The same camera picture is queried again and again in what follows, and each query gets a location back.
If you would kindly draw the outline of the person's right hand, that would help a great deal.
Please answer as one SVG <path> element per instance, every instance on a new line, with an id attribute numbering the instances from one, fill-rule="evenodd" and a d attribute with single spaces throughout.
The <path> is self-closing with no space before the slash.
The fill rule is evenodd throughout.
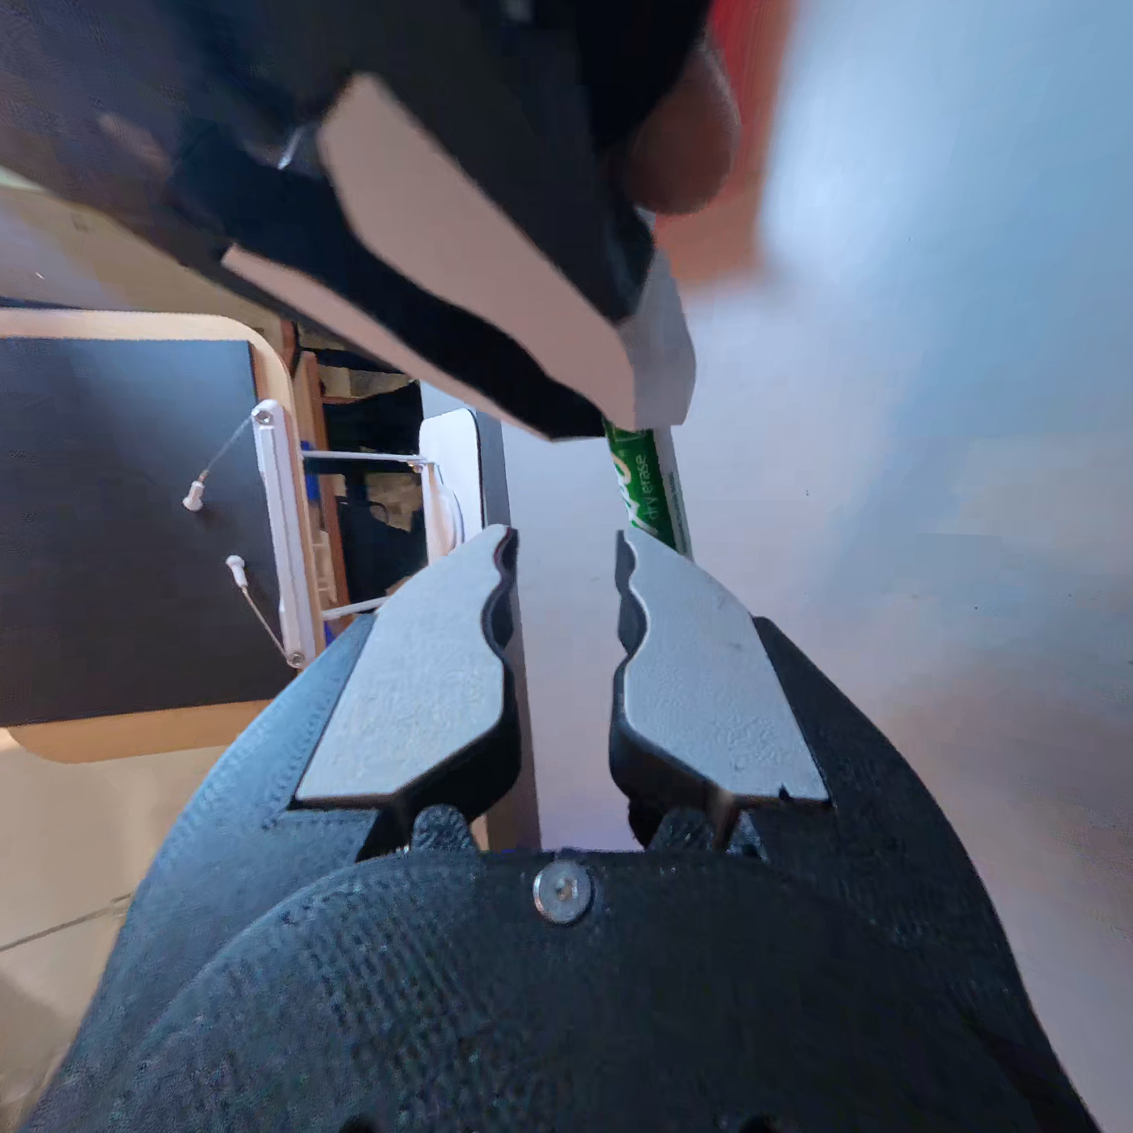
<path id="1" fill-rule="evenodd" d="M 609 182 L 648 216 L 689 216 L 721 198 L 740 153 L 740 107 L 725 56 L 703 29 L 666 101 L 605 159 Z"/>

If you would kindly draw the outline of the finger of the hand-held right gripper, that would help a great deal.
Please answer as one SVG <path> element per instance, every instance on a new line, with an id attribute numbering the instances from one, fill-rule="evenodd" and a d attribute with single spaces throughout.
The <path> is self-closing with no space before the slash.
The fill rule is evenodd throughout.
<path id="1" fill-rule="evenodd" d="M 686 425 L 693 341 L 666 250 L 634 316 L 609 322 L 379 75 L 348 80 L 316 125 L 316 154 L 354 237 L 393 270 L 512 335 L 615 429 Z"/>
<path id="2" fill-rule="evenodd" d="M 550 442 L 580 442 L 605 433 L 605 418 L 596 401 L 585 401 L 574 389 L 538 379 L 526 348 L 512 341 L 492 348 L 492 335 L 501 335 L 492 328 L 488 328 L 488 341 L 484 333 L 471 333 L 471 341 L 449 348 L 449 333 L 434 341 L 434 316 L 428 316 L 428 348 L 413 348 L 405 333 L 385 328 L 357 304 L 337 297 L 326 282 L 297 268 L 282 268 L 247 248 L 224 248 L 220 268 L 242 279 L 253 291 L 271 297 L 282 311 L 297 311 L 304 322 L 322 328 L 341 348 L 374 364 L 393 364 L 407 379 L 499 425 L 512 425 Z"/>

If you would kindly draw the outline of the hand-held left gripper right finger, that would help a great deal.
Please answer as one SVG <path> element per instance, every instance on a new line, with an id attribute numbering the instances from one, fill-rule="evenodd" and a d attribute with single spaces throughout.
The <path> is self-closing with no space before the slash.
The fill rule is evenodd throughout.
<path id="1" fill-rule="evenodd" d="M 754 612 L 693 560 L 620 528 L 609 774 L 638 811 L 731 830 L 754 805 L 832 805 Z"/>

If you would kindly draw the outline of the red plastic bin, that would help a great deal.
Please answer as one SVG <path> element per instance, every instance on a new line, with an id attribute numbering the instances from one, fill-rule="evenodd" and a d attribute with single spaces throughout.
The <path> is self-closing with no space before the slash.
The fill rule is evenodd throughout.
<path id="1" fill-rule="evenodd" d="M 666 216 L 657 248 L 681 291 L 740 282 L 766 270 L 762 206 L 768 186 L 768 142 L 785 86 L 785 56 L 803 7 L 794 0 L 715 0 L 712 35 L 740 111 L 740 147 L 731 182 L 693 216 Z"/>

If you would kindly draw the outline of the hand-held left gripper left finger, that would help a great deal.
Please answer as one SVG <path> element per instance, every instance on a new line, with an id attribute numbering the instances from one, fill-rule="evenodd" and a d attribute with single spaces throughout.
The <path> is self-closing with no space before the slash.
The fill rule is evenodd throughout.
<path id="1" fill-rule="evenodd" d="M 517 534 L 488 524 L 413 575 L 379 612 L 290 791 L 290 811 L 428 805 L 488 813 L 517 779 L 512 637 Z"/>

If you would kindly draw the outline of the black board with wooden edge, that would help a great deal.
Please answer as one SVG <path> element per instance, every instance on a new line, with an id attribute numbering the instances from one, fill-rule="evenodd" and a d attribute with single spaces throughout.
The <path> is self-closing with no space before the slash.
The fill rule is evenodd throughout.
<path id="1" fill-rule="evenodd" d="M 39 759 L 232 746 L 290 670 L 238 316 L 0 311 L 0 730 Z"/>

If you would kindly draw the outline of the green dry erase marker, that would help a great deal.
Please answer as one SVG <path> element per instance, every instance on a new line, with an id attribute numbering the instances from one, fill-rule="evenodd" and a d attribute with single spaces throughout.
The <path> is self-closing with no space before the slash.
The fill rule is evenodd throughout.
<path id="1" fill-rule="evenodd" d="M 675 552 L 693 560 L 672 429 L 629 433 L 605 425 L 605 442 L 615 458 L 629 524 L 672 543 Z"/>

